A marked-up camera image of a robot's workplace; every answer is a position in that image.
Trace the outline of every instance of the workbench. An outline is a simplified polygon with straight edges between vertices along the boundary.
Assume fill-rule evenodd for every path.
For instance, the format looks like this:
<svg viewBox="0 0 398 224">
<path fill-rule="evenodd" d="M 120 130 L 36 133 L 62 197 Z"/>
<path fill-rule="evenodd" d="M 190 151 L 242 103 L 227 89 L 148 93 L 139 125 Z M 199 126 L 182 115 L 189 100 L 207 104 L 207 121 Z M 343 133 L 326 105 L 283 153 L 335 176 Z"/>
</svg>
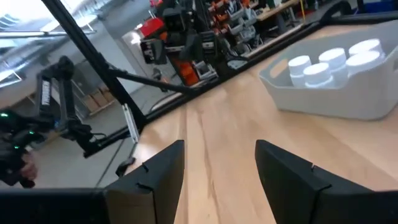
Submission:
<svg viewBox="0 0 398 224">
<path fill-rule="evenodd" d="M 298 4 L 299 2 L 300 2 L 300 0 L 288 0 L 287 2 L 280 3 L 278 6 L 276 6 L 273 9 L 262 8 L 261 9 L 262 10 L 262 14 L 257 15 L 257 20 L 258 21 L 264 21 L 264 20 L 270 18 L 271 16 L 276 16 L 276 21 L 277 21 L 279 33 L 283 34 L 284 32 L 287 31 L 287 28 L 286 28 L 286 25 L 285 25 L 284 18 L 282 17 L 282 15 L 280 13 L 283 12 L 284 10 L 286 10 L 286 9 L 289 9 L 289 14 L 290 14 L 292 20 L 295 21 L 296 18 L 295 18 L 292 6 Z"/>
<path fill-rule="evenodd" d="M 315 39 L 365 29 L 334 26 Z M 142 162 L 185 140 L 185 176 L 176 224 L 275 223 L 254 160 L 265 139 L 373 190 L 398 189 L 398 110 L 381 121 L 279 111 L 259 79 L 269 57 L 148 124 L 134 157 Z"/>
</svg>

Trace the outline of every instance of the white label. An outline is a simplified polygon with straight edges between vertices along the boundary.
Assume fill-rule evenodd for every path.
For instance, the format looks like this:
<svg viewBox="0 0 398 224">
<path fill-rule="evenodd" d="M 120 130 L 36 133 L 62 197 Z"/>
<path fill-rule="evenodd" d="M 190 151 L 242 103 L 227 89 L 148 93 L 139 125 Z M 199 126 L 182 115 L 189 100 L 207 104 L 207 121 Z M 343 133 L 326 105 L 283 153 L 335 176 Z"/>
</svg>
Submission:
<svg viewBox="0 0 398 224">
<path fill-rule="evenodd" d="M 50 105 L 50 82 L 43 81 L 42 105 Z"/>
</svg>

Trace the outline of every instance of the cardboard box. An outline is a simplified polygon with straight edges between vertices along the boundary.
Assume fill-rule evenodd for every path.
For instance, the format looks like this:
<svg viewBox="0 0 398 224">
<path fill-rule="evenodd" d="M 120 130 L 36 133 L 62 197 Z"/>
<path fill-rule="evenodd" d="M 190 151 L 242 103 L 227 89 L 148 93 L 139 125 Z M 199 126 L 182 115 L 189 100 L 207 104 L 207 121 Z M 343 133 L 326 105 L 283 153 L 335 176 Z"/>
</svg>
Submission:
<svg viewBox="0 0 398 224">
<path fill-rule="evenodd" d="M 90 95 L 85 96 L 83 98 L 83 101 L 85 102 L 85 105 L 91 112 L 95 112 L 100 108 L 97 102 Z"/>
<path fill-rule="evenodd" d="M 114 100 L 114 97 L 109 90 L 102 91 L 102 95 L 104 95 L 104 97 L 105 97 L 106 101 L 108 101 L 108 103 L 110 103 Z"/>
<path fill-rule="evenodd" d="M 94 93 L 91 94 L 94 100 L 97 102 L 99 106 L 106 106 L 108 101 L 105 99 L 104 95 L 100 90 L 96 90 Z"/>
</svg>

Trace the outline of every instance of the white lid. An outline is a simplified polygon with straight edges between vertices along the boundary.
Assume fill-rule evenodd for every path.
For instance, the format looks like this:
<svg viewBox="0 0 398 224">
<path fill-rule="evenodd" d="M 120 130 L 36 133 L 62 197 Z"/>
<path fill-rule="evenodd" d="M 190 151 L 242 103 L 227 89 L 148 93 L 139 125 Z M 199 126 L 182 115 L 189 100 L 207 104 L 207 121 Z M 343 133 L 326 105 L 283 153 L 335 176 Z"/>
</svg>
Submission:
<svg viewBox="0 0 398 224">
<path fill-rule="evenodd" d="M 371 68 L 378 66 L 382 62 L 382 57 L 380 52 L 369 51 L 362 52 L 350 57 L 346 61 L 347 69 L 349 74 L 353 75 L 358 72 L 366 71 Z"/>
<path fill-rule="evenodd" d="M 330 49 L 319 55 L 319 62 L 325 62 L 329 64 L 330 69 L 336 69 L 346 63 L 346 52 L 344 48 L 338 47 Z"/>
<path fill-rule="evenodd" d="M 350 47 L 348 53 L 350 56 L 356 55 L 361 52 L 375 50 L 383 54 L 383 49 L 381 48 L 380 40 L 379 39 L 369 39 L 364 40 L 355 44 L 354 46 Z"/>
<path fill-rule="evenodd" d="M 308 84 L 318 84 L 327 81 L 331 77 L 327 63 L 316 63 L 304 69 L 304 79 Z"/>
<path fill-rule="evenodd" d="M 305 68 L 311 65 L 311 59 L 308 55 L 302 55 L 289 60 L 290 74 L 302 75 Z"/>
</svg>

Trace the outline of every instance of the black metal frame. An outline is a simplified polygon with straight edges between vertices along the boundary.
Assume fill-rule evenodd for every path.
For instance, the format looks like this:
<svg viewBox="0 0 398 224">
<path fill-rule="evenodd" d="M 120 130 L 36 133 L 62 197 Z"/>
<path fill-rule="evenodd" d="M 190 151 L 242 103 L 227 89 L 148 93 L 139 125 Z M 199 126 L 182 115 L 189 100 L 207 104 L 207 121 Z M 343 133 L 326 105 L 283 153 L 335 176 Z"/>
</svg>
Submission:
<svg viewBox="0 0 398 224">
<path fill-rule="evenodd" d="M 288 35 L 286 38 L 270 45 L 264 51 L 259 52 L 258 54 L 251 57 L 245 65 L 237 70 L 229 68 L 226 62 L 217 65 L 216 71 L 220 75 L 219 78 L 211 80 L 206 85 L 200 88 L 192 89 L 189 87 L 175 86 L 166 83 L 160 84 L 160 82 L 150 80 L 148 78 L 142 78 L 140 76 L 131 75 L 126 72 L 121 73 L 120 70 L 117 70 L 117 72 L 115 72 L 115 69 L 112 69 L 107 61 L 104 59 L 104 57 L 94 48 L 93 44 L 88 40 L 88 38 L 76 24 L 75 20 L 65 9 L 60 0 L 42 0 L 42 2 L 53 14 L 54 18 L 59 21 L 60 25 L 64 28 L 64 30 L 78 47 L 80 52 L 82 52 L 82 54 L 86 57 L 87 61 L 94 68 L 99 77 L 104 81 L 105 85 L 108 86 L 110 92 L 114 95 L 114 97 L 120 102 L 121 105 L 127 104 L 128 107 L 130 107 L 139 132 L 142 132 L 144 126 L 149 124 L 150 122 L 160 118 L 168 112 L 202 95 L 208 90 L 235 77 L 236 75 L 251 68 L 257 63 L 263 61 L 267 57 L 276 54 L 277 52 L 283 50 L 289 45 L 305 38 L 306 36 L 316 32 L 317 30 L 325 26 L 377 24 L 380 22 L 398 19 L 398 12 L 359 14 L 355 16 L 322 18 L 318 22 L 303 25 L 297 32 L 294 32 Z M 133 99 L 130 97 L 128 92 L 123 88 L 122 84 L 120 84 L 117 77 L 186 94 L 176 97 L 176 99 L 170 101 L 166 105 L 163 105 L 160 108 L 151 111 L 149 114 L 144 115 L 139 107 L 135 104 Z M 128 132 L 129 130 L 126 126 L 121 128 L 120 130 L 117 130 L 115 133 L 118 133 L 121 136 L 128 136 Z"/>
</svg>

